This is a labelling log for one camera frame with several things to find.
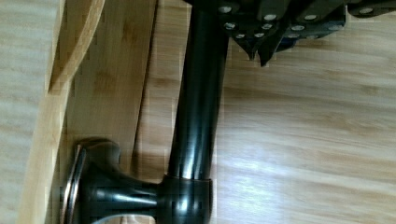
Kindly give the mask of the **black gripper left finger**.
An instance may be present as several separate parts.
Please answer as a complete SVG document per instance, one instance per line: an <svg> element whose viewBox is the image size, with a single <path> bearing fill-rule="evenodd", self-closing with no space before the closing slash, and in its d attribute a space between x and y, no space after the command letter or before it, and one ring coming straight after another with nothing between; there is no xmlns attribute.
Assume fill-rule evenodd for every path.
<svg viewBox="0 0 396 224"><path fill-rule="evenodd" d="M290 26L291 0L184 0L219 18L224 32L247 54L269 61L291 48L285 37Z"/></svg>

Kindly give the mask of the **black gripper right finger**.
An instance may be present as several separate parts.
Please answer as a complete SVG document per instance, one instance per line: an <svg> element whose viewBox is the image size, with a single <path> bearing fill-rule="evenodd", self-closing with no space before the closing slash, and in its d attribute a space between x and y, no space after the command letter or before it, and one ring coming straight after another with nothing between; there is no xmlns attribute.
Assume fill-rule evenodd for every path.
<svg viewBox="0 0 396 224"><path fill-rule="evenodd" d="M269 30L260 45L261 66L300 39L322 38L341 30L347 14L367 19L394 10L395 0L261 0L262 29Z"/></svg>

